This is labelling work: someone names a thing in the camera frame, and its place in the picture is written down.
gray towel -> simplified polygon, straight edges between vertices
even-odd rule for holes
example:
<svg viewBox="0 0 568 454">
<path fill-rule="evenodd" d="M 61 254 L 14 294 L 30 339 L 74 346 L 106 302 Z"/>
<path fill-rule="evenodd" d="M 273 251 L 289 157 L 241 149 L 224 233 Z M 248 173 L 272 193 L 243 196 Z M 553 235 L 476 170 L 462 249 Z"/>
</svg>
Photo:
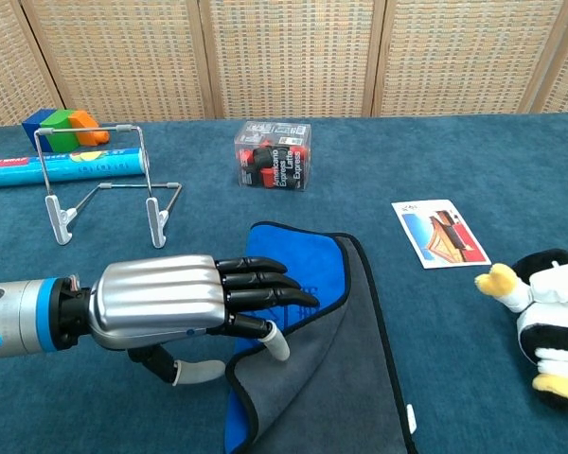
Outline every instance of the gray towel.
<svg viewBox="0 0 568 454">
<path fill-rule="evenodd" d="M 284 332 L 287 362 L 259 346 L 228 364 L 251 426 L 237 453 L 416 452 L 366 256 L 352 236 L 333 237 L 348 294 Z"/>
</svg>

black and white plush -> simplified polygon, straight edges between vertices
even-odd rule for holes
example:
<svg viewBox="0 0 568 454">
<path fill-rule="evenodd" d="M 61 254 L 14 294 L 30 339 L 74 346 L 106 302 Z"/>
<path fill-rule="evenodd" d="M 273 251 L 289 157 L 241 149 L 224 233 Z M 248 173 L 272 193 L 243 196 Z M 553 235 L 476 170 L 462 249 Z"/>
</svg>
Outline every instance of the black and white plush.
<svg viewBox="0 0 568 454">
<path fill-rule="evenodd" d="M 520 347 L 539 372 L 532 387 L 548 404 L 568 408 L 568 252 L 533 253 L 511 267 L 494 264 L 475 284 L 519 314 Z"/>
</svg>

table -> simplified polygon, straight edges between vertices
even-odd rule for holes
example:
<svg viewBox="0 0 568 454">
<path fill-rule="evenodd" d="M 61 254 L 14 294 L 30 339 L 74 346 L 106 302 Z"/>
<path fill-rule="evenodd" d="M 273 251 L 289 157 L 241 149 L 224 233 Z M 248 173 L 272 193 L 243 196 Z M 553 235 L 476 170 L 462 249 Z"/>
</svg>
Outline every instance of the table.
<svg viewBox="0 0 568 454">
<path fill-rule="evenodd" d="M 532 392 L 536 368 L 520 352 L 514 316 L 474 287 L 487 267 L 425 271 L 391 202 L 452 200 L 493 261 L 568 249 L 568 113 L 305 121 L 313 128 L 306 192 L 238 187 L 241 121 L 141 124 L 153 180 L 185 185 L 163 250 L 151 245 L 142 192 L 99 194 L 63 247 L 41 184 L 0 188 L 0 281 L 78 273 L 90 286 L 115 261 L 238 256 L 259 220 L 347 232 L 375 275 L 419 452 L 567 453 L 568 414 Z M 109 148 L 134 143 L 113 135 Z M 0 158 L 32 154 L 22 128 L 0 128 Z M 95 184 L 56 189 L 71 206 Z M 170 196 L 157 194 L 163 204 Z M 169 350 L 227 360 L 233 341 L 204 337 Z M 0 452 L 219 453 L 228 391 L 225 379 L 172 389 L 90 339 L 57 354 L 6 358 Z"/>
</svg>

white plastic foot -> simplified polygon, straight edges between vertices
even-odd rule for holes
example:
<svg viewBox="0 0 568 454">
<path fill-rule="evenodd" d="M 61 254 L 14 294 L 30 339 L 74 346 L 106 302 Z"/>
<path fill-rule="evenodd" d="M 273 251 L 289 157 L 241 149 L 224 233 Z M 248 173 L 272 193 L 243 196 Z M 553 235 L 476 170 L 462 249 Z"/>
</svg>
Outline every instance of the white plastic foot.
<svg viewBox="0 0 568 454">
<path fill-rule="evenodd" d="M 69 240 L 72 239 L 72 234 L 67 231 L 67 224 L 76 217 L 78 211 L 76 208 L 69 208 L 67 211 L 62 210 L 59 199 L 55 195 L 46 196 L 44 202 L 46 203 L 48 218 L 57 242 L 61 245 L 69 243 Z"/>
<path fill-rule="evenodd" d="M 167 210 L 159 211 L 158 199 L 149 197 L 145 204 L 148 208 L 148 219 L 150 221 L 151 242 L 154 248 L 163 248 L 167 242 L 164 236 L 164 226 L 169 220 L 169 212 Z"/>
</svg>

robotic hand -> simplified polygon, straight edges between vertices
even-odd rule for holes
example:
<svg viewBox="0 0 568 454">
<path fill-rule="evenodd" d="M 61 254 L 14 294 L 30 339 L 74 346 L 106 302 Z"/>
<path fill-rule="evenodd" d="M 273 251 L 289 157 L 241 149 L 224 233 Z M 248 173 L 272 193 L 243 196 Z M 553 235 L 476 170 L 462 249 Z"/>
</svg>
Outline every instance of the robotic hand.
<svg viewBox="0 0 568 454">
<path fill-rule="evenodd" d="M 91 335 L 172 385 L 221 376 L 224 364 L 174 360 L 162 344 L 203 334 L 257 339 L 278 360 L 290 354 L 272 321 L 241 312 L 318 301 L 263 257 L 177 255 L 107 267 L 92 288 L 76 276 L 0 284 L 0 358 L 54 352 Z"/>
</svg>

